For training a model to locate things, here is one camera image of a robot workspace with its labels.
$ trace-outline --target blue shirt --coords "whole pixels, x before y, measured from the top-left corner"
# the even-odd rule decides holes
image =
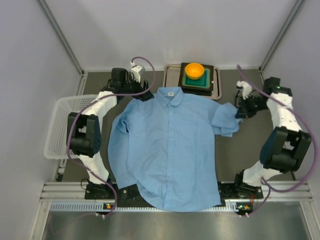
[[[112,124],[108,159],[119,189],[137,184],[161,210],[192,212],[221,204],[215,134],[239,129],[237,109],[160,87],[153,99],[133,99]]]

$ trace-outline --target orange bowl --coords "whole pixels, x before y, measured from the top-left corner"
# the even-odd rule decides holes
[[[205,68],[199,63],[193,62],[189,63],[184,69],[188,78],[192,80],[197,80],[202,77],[205,73]]]

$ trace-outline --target folded sleeve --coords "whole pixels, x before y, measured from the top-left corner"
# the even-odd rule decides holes
[[[213,115],[211,125],[214,134],[224,137],[232,137],[232,134],[239,130],[239,122],[241,119],[235,118],[237,108],[231,103],[219,105]]]
[[[133,99],[113,123],[108,144],[108,160],[119,189],[136,184],[137,181],[128,172],[129,131],[133,121],[132,111],[136,107]]]

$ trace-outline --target metal tray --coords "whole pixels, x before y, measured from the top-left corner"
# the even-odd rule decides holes
[[[163,76],[164,87],[177,87],[180,77],[180,65],[168,65],[165,67]],[[220,70],[213,68],[213,91],[211,96],[203,96],[212,100],[218,100],[222,97]]]

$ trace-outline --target wall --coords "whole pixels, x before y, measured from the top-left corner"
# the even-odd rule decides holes
[[[44,158],[55,102],[79,82],[35,0],[0,7],[0,238],[28,238],[43,184],[57,161]]]
[[[309,123],[320,142],[320,1],[308,0],[284,37],[264,78],[281,78],[281,85],[292,89],[293,107]],[[306,174],[313,161],[313,146],[304,159],[298,177]],[[309,180],[312,195],[320,211],[320,168]]]
[[[258,67],[296,0],[46,0],[87,71],[201,62]]]

